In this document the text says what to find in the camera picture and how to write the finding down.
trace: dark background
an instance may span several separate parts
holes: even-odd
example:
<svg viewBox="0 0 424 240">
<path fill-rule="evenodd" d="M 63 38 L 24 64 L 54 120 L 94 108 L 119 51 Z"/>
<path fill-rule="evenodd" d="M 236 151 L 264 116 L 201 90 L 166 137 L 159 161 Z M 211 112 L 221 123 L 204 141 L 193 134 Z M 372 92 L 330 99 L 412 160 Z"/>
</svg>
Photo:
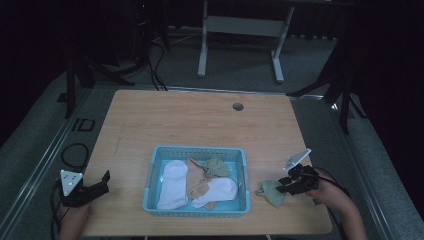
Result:
<svg viewBox="0 0 424 240">
<path fill-rule="evenodd" d="M 374 9 L 340 10 L 327 5 L 301 5 L 290 35 L 339 38 L 333 52 L 351 57 L 353 90 L 380 136 L 405 188 L 423 215 L 424 4 L 387 0 Z M 117 64 L 125 49 L 133 14 L 124 4 L 136 1 L 2 1 L 0 5 L 0 144 L 22 121 L 46 86 L 65 70 L 62 30 L 69 41 L 101 63 Z M 286 7 L 255 6 L 251 1 L 210 1 L 212 13 L 284 19 Z M 201 26 L 202 1 L 170 0 L 168 25 Z M 48 14 L 56 11 L 57 15 Z M 330 57 L 326 66 L 337 72 Z"/>
</svg>

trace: white tag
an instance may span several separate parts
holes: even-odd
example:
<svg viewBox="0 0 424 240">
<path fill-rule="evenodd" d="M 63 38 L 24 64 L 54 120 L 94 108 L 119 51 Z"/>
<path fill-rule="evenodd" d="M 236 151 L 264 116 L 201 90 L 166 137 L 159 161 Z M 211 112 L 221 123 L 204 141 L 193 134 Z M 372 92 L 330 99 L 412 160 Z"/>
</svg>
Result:
<svg viewBox="0 0 424 240">
<path fill-rule="evenodd" d="M 290 169 L 296 167 L 312 150 L 307 148 L 305 151 L 292 155 L 288 158 L 284 171 L 288 172 Z"/>
<path fill-rule="evenodd" d="M 69 172 L 60 170 L 60 178 L 62 179 L 63 195 L 68 196 L 82 179 L 82 173 Z"/>
</svg>

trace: blue plastic basket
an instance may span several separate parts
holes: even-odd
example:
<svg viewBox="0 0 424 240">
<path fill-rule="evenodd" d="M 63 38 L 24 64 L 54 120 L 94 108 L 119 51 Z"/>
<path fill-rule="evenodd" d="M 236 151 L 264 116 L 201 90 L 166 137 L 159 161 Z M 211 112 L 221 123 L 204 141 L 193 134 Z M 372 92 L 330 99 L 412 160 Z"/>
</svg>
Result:
<svg viewBox="0 0 424 240">
<path fill-rule="evenodd" d="M 157 209 L 162 175 L 165 165 L 171 160 L 188 158 L 203 163 L 211 158 L 222 159 L 228 167 L 230 178 L 238 185 L 237 197 L 231 201 L 219 202 L 212 210 L 187 206 L 175 210 Z M 166 217 L 240 217 L 250 211 L 250 191 L 247 163 L 243 149 L 201 147 L 201 146 L 156 146 L 150 161 L 149 175 L 144 190 L 143 208 L 154 216 Z"/>
</svg>

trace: human hand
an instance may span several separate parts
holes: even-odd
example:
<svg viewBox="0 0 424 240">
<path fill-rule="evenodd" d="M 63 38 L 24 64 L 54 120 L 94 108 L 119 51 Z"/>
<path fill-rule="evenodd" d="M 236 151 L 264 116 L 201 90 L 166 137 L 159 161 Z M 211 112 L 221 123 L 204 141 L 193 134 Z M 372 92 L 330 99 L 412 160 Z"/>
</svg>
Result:
<svg viewBox="0 0 424 240">
<path fill-rule="evenodd" d="M 321 171 L 317 170 L 317 172 L 320 177 L 334 181 L 334 179 L 331 179 Z M 340 188 L 322 179 L 319 180 L 318 189 L 308 191 L 305 195 L 315 198 L 322 204 L 338 212 L 346 210 L 353 204 L 352 200 Z"/>
<path fill-rule="evenodd" d="M 327 175 L 317 171 L 320 177 L 334 181 Z M 325 180 L 319 180 L 319 186 L 316 190 L 305 193 L 313 197 L 327 207 L 336 210 L 340 214 L 340 222 L 343 226 L 347 239 L 365 240 L 367 234 L 361 215 L 355 203 L 339 187 Z"/>
<path fill-rule="evenodd" d="M 60 206 L 63 219 L 61 221 L 59 239 L 76 240 L 80 237 L 90 212 L 90 203 L 78 208 Z"/>
</svg>

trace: white towel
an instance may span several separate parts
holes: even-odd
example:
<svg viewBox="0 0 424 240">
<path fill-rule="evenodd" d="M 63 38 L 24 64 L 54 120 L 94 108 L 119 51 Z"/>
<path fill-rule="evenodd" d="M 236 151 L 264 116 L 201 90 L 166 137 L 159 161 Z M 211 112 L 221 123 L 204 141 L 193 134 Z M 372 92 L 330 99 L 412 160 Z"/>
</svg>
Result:
<svg viewBox="0 0 424 240">
<path fill-rule="evenodd" d="M 209 202 L 234 200 L 237 196 L 237 184 L 231 178 L 213 178 L 208 186 L 209 190 L 205 195 L 193 199 L 193 207 L 201 208 Z"/>
<path fill-rule="evenodd" d="M 172 160 L 166 164 L 157 209 L 177 209 L 188 204 L 187 171 L 187 165 L 181 160 Z"/>
</svg>

